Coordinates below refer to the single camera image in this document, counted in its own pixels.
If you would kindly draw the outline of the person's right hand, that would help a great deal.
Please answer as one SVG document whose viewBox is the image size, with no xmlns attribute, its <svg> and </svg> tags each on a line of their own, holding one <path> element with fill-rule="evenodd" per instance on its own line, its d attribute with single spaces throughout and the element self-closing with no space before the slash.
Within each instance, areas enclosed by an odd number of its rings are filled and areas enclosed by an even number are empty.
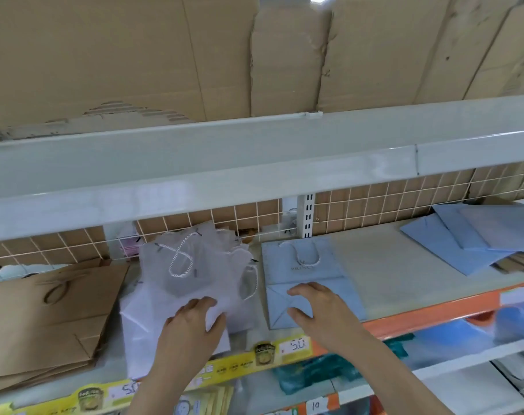
<svg viewBox="0 0 524 415">
<path fill-rule="evenodd" d="M 348 358 L 363 337 L 363 326 L 347 304 L 328 287 L 316 282 L 300 283 L 287 291 L 291 297 L 305 298 L 313 322 L 296 324 L 327 351 Z"/>
</svg>

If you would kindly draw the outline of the person's left hand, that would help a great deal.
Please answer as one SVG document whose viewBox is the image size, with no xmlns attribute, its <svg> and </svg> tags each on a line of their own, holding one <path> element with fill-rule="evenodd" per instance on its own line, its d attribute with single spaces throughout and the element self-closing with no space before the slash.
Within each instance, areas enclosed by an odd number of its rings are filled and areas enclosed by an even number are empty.
<svg viewBox="0 0 524 415">
<path fill-rule="evenodd" d="M 168 360 L 206 362 L 214 354 L 220 342 L 206 338 L 206 316 L 217 300 L 211 297 L 191 299 L 169 318 L 159 337 L 155 363 Z"/>
</svg>

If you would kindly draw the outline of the light blue rope-handled gift bag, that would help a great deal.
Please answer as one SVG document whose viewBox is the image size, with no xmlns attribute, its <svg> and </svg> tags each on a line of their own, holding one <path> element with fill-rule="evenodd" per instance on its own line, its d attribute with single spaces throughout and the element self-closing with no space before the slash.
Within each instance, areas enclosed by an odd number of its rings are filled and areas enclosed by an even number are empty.
<svg viewBox="0 0 524 415">
<path fill-rule="evenodd" d="M 316 282 L 337 294 L 361 321 L 367 319 L 354 281 L 335 256 L 333 245 L 325 237 L 287 239 L 261 244 L 261 262 L 269 329 L 292 329 L 298 325 L 287 313 L 298 308 L 312 316 L 308 300 L 287 291 L 300 284 Z"/>
</svg>

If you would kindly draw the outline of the pile of white paper bags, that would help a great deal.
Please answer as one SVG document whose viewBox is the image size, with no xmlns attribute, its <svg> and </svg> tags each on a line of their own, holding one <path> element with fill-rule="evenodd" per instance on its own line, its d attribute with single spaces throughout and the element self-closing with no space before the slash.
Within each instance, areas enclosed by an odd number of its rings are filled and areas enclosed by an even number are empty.
<svg viewBox="0 0 524 415">
<path fill-rule="evenodd" d="M 213 355 L 231 351 L 230 334 L 255 326 L 258 269 L 248 245 L 234 231 L 206 221 L 166 232 L 141 244 L 139 260 L 140 276 L 119 304 L 128 378 L 148 374 L 165 322 L 192 299 L 217 302 L 206 314 L 207 330 L 220 314 L 226 316 Z"/>
</svg>

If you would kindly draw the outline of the person's left forearm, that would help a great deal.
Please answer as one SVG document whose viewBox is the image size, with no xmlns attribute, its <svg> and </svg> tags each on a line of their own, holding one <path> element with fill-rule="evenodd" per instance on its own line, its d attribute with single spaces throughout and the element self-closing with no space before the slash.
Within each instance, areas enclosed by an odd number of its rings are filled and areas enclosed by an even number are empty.
<svg viewBox="0 0 524 415">
<path fill-rule="evenodd" d="M 158 361 L 140 383 L 127 415 L 172 415 L 188 384 L 203 368 L 202 362 Z"/>
</svg>

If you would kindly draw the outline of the white price label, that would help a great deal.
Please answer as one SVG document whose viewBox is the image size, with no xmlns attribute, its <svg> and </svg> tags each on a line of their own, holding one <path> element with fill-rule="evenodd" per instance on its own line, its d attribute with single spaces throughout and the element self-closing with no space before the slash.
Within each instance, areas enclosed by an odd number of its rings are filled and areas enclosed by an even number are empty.
<svg viewBox="0 0 524 415">
<path fill-rule="evenodd" d="M 294 337 L 279 344 L 280 355 L 291 355 L 298 352 L 308 351 L 310 354 L 311 344 L 307 336 Z"/>
<path fill-rule="evenodd" d="M 524 303 L 524 286 L 519 286 L 500 293 L 500 306 L 507 307 Z"/>
<path fill-rule="evenodd" d="M 107 399 L 116 405 L 116 401 L 132 399 L 140 386 L 140 382 L 117 382 L 107 389 Z"/>
</svg>

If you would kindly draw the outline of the yellow price strip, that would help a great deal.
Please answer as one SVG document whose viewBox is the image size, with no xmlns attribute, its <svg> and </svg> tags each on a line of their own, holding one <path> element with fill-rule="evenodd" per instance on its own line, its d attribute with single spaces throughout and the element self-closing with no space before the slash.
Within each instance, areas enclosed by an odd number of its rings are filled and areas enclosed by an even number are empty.
<svg viewBox="0 0 524 415">
<path fill-rule="evenodd" d="M 310 339 L 310 354 L 308 351 L 298 352 L 291 355 L 280 355 L 279 344 L 294 337 L 307 335 L 294 335 L 276 342 L 259 342 L 258 344 L 272 344 L 275 346 L 275 359 L 268 365 L 258 365 L 256 359 L 256 346 L 252 351 L 242 354 L 221 357 L 209 361 L 205 364 L 199 374 L 186 387 L 185 391 L 195 391 L 201 388 L 215 386 L 234 380 L 246 375 L 255 374 L 261 371 L 274 369 L 278 366 L 290 363 L 300 362 L 314 356 L 320 355 L 322 348 Z M 117 382 L 134 381 L 131 379 Z M 15 408 L 11 403 L 0 405 L 0 415 L 102 415 L 108 412 L 116 411 L 127 407 L 132 399 L 116 401 L 116 405 L 107 399 L 108 387 L 117 382 L 105 384 L 87 384 L 71 395 L 52 399 L 36 405 Z"/>
</svg>

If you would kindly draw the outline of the teal plastic bag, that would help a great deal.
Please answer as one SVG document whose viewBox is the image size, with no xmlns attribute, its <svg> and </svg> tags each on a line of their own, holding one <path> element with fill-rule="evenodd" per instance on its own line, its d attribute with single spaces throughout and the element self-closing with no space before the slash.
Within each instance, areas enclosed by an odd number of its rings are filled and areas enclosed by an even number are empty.
<svg viewBox="0 0 524 415">
<path fill-rule="evenodd" d="M 402 360 L 408 357 L 403 342 L 411 341 L 414 337 L 414 334 L 406 334 L 386 340 L 383 343 Z M 274 362 L 274 345 L 270 343 L 258 344 L 255 352 L 258 365 L 268 365 Z M 280 389 L 286 395 L 292 395 L 315 383 L 331 380 L 335 377 L 342 377 L 347 381 L 354 381 L 363 377 L 351 363 L 337 354 L 325 354 L 298 363 L 278 366 L 272 369 L 272 373 L 277 378 Z"/>
</svg>

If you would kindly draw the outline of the yellow paper packets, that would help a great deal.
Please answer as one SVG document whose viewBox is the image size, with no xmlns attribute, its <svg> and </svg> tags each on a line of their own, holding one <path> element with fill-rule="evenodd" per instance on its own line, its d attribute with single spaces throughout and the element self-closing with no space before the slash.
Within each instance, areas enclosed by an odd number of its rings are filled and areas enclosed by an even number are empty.
<svg viewBox="0 0 524 415">
<path fill-rule="evenodd" d="M 185 392 L 172 415 L 228 415 L 234 391 L 234 386 L 226 385 Z"/>
</svg>

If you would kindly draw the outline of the orange price tag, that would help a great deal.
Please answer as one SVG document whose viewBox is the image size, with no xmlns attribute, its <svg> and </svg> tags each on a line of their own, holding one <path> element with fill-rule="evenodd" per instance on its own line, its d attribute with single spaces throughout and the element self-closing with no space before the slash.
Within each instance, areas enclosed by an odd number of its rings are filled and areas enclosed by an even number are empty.
<svg viewBox="0 0 524 415">
<path fill-rule="evenodd" d="M 305 402 L 305 415 L 328 414 L 340 408 L 337 392 L 309 399 Z"/>
</svg>

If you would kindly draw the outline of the white slotted shelf upright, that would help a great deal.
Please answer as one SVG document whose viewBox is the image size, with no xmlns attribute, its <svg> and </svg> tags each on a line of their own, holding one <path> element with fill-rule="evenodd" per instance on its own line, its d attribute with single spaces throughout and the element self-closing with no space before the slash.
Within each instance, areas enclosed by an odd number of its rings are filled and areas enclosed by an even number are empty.
<svg viewBox="0 0 524 415">
<path fill-rule="evenodd" d="M 315 193 L 299 195 L 296 208 L 296 232 L 299 238 L 310 238 L 314 228 Z"/>
</svg>

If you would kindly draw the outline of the light blue paper bag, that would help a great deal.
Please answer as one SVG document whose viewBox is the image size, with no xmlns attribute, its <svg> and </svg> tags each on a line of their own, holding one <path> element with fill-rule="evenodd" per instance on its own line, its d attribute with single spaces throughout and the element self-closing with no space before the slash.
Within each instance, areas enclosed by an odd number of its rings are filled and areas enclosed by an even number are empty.
<svg viewBox="0 0 524 415">
<path fill-rule="evenodd" d="M 514 254 L 511 251 L 462 249 L 436 214 L 417 218 L 403 225 L 400 231 L 466 276 Z"/>
<path fill-rule="evenodd" d="M 524 252 L 524 205 L 471 205 L 459 213 L 492 250 Z"/>
<path fill-rule="evenodd" d="M 433 205 L 432 209 L 450 231 L 460 248 L 468 251 L 489 250 L 487 242 L 461 214 L 462 210 L 475 207 L 466 203 L 446 203 Z"/>
</svg>

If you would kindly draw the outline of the white metal shelf board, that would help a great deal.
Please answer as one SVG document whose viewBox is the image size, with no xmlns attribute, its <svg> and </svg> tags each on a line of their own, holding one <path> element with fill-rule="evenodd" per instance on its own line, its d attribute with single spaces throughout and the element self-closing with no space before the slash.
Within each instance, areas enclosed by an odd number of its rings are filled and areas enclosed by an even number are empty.
<svg viewBox="0 0 524 415">
<path fill-rule="evenodd" d="M 524 95 L 0 142 L 0 241 L 524 161 Z"/>
</svg>

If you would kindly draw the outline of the stack of brown kraft bags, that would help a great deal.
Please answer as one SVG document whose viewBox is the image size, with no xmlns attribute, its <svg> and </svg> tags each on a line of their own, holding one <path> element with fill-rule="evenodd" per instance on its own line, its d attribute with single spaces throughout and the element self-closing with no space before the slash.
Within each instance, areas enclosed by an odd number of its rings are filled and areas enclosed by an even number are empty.
<svg viewBox="0 0 524 415">
<path fill-rule="evenodd" d="M 0 282 L 0 392 L 94 366 L 128 270 L 93 259 Z"/>
</svg>

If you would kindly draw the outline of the large cardboard sheet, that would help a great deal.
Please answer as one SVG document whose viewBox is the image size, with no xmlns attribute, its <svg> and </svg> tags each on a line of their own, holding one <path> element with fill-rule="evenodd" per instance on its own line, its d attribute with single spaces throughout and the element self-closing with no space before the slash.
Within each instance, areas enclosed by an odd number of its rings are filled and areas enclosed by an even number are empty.
<svg viewBox="0 0 524 415">
<path fill-rule="evenodd" d="M 0 0 L 0 130 L 108 102 L 246 118 L 259 0 Z"/>
</svg>

